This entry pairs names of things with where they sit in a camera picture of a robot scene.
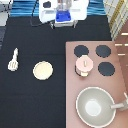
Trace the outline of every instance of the blue robot part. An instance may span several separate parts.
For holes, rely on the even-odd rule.
[[[57,22],[64,22],[64,21],[70,21],[71,15],[68,10],[66,11],[57,11],[56,13],[56,21]]]

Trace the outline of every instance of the stove burner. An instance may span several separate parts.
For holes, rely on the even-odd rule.
[[[84,45],[78,45],[75,47],[74,49],[74,54],[77,56],[77,57],[81,57],[82,55],[88,55],[89,53],[89,50],[86,46]]]
[[[109,62],[100,63],[98,70],[103,76],[112,76],[115,72],[114,66]]]
[[[100,57],[108,57],[111,54],[111,49],[107,45],[99,45],[96,48],[96,54]]]

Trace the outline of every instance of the bowl rim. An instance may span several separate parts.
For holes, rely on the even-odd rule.
[[[95,125],[89,124],[88,122],[86,122],[86,121],[82,118],[82,116],[81,116],[80,113],[79,113],[79,109],[78,109],[78,100],[79,100],[80,96],[81,96],[86,90],[89,90],[89,89],[98,89],[98,90],[101,90],[101,91],[105,92],[105,93],[110,97],[110,99],[111,99],[111,101],[113,102],[113,104],[115,104],[115,103],[114,103],[114,100],[113,100],[113,98],[112,98],[112,96],[111,96],[107,91],[105,91],[104,89],[102,89],[102,88],[100,88],[100,87],[87,87],[87,88],[83,89],[83,90],[78,94],[78,96],[77,96],[77,99],[76,99],[76,110],[77,110],[77,114],[78,114],[78,116],[80,117],[80,119],[81,119],[84,123],[86,123],[88,126],[91,126],[91,127],[94,127],[94,128],[106,127],[106,126],[108,126],[110,123],[112,123],[112,121],[114,120],[115,114],[116,114],[116,109],[114,109],[113,116],[112,116],[111,120],[110,120],[108,123],[106,123],[106,124],[104,124],[104,125],[100,125],[100,126],[95,126]]]

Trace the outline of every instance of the table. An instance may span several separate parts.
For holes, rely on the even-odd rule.
[[[31,27],[30,17],[10,17],[0,51],[0,127],[66,128],[67,41],[109,40],[107,16],[88,16],[76,28],[52,30],[49,25]],[[19,69],[7,69],[15,48],[19,49]],[[47,81],[32,73],[39,61],[53,65]]]

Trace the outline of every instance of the white plate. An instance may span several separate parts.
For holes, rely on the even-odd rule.
[[[35,65],[33,69],[34,76],[39,80],[48,79],[53,73],[52,65],[49,62],[42,61]]]

